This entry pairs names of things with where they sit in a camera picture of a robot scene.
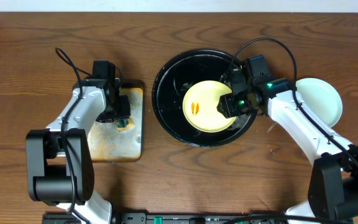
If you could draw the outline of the green yellow sponge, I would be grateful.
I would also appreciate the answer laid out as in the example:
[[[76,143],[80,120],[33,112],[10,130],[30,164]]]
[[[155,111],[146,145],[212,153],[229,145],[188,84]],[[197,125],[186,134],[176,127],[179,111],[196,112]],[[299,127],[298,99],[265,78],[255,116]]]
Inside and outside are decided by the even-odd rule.
[[[135,122],[132,118],[119,119],[117,121],[117,130],[118,131],[128,131],[135,127]]]

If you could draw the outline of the yellow plate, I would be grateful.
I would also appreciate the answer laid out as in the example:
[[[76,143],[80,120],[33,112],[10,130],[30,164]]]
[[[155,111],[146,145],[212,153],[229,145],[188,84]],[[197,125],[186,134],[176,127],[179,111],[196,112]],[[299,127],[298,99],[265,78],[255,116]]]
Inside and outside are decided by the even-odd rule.
[[[216,133],[230,127],[235,121],[225,118],[217,110],[220,96],[232,93],[225,84],[207,80],[193,85],[183,98],[183,113],[186,120],[196,129]]]

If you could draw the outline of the light blue plate top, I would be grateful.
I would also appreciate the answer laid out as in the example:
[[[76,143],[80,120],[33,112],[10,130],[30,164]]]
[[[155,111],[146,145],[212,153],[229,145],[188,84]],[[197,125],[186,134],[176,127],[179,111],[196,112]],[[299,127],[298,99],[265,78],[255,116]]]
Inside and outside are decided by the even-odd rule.
[[[296,82],[296,87],[306,104],[329,127],[340,120],[343,112],[342,99],[331,84],[318,78],[302,78]]]

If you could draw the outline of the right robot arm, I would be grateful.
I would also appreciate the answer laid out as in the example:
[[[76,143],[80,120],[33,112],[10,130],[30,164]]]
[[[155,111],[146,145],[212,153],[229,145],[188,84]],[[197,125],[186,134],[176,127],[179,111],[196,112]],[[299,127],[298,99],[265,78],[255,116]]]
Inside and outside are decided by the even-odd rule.
[[[262,110],[293,138],[312,165],[308,199],[289,208],[290,223],[348,221],[358,216],[358,146],[331,129],[286,78],[227,73],[231,93],[218,111],[231,118]]]

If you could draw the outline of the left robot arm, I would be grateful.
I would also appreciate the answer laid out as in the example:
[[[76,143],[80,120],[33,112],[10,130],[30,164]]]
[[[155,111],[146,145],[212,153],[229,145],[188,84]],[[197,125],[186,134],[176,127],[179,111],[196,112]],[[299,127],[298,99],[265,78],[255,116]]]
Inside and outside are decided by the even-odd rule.
[[[25,139],[27,184],[33,201],[64,209],[60,223],[115,223],[113,205],[94,189],[88,133],[94,122],[112,123],[130,115],[117,78],[83,79],[59,116]]]

